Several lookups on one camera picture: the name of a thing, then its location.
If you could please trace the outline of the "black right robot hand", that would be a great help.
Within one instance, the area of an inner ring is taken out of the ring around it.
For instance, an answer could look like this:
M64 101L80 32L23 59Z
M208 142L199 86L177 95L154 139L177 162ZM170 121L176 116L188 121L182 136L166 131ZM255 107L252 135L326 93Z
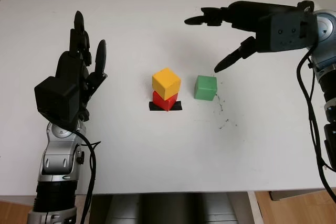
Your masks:
M235 29L257 32L259 20L272 14L285 13L297 10L294 6L277 5L259 2L236 1L228 7L202 7L201 16L191 17L184 22L187 25L220 26L222 22L231 23ZM256 39L248 37L241 42L240 47L221 60L214 68L218 73L237 62L239 59L246 59L257 52Z

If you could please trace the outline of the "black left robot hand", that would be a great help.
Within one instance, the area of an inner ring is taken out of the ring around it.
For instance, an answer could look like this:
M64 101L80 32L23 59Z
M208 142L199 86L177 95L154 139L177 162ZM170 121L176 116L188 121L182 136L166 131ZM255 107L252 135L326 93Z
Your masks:
M104 73L106 57L106 41L103 39L97 47L94 72L89 73L87 67L92 64L89 35L85 31L82 13L76 11L74 28L70 30L69 50L60 56L56 70L56 77L73 84L78 90L79 97L72 109L75 114L70 116L71 119L89 120L87 103L107 78Z

